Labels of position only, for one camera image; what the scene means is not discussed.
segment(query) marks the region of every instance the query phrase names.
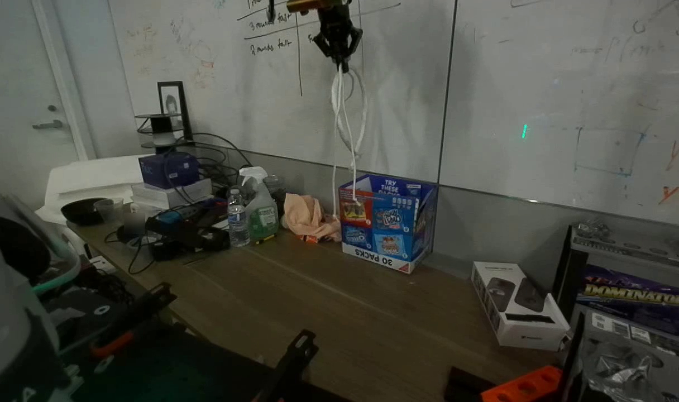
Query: green light spot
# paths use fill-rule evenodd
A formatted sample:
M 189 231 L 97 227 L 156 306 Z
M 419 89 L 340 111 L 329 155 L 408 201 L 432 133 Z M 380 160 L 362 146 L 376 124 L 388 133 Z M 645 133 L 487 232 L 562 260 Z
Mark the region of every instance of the green light spot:
M 532 136 L 532 128 L 530 128 L 530 124 L 522 124 L 520 138 L 528 140 L 530 136 Z

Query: whiteboard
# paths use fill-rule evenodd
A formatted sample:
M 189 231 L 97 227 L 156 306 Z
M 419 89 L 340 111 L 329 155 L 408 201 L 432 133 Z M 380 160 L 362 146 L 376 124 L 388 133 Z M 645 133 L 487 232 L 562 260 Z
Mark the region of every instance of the whiteboard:
M 194 129 L 253 152 L 347 165 L 331 110 L 334 66 L 310 42 L 318 15 L 291 15 L 276 2 L 267 25 L 265 2 L 112 0 L 135 114 L 159 111 L 156 83 L 181 78 Z M 352 63 L 369 99 L 360 168 L 437 178 L 451 15 L 454 0 L 352 2 L 365 28 Z
M 441 180 L 679 223 L 679 0 L 461 0 Z

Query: door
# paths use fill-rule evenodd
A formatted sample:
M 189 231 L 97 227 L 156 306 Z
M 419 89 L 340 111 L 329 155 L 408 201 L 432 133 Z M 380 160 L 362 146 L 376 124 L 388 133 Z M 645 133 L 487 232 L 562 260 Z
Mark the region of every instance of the door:
M 32 0 L 0 0 L 0 191 L 43 205 L 53 165 L 76 160 Z

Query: beige object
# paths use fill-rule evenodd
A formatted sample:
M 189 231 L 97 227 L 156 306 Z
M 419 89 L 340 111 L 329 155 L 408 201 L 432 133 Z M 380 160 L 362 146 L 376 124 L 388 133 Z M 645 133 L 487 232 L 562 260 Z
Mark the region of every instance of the beige object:
M 281 226 L 299 236 L 340 242 L 340 222 L 321 222 L 321 205 L 309 194 L 286 194 Z

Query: white wall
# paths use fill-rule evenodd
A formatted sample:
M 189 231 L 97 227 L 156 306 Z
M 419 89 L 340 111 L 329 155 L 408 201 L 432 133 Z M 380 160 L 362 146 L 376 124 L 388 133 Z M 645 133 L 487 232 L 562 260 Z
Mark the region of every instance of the white wall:
M 99 157 L 138 155 L 137 122 L 108 0 L 56 0 Z

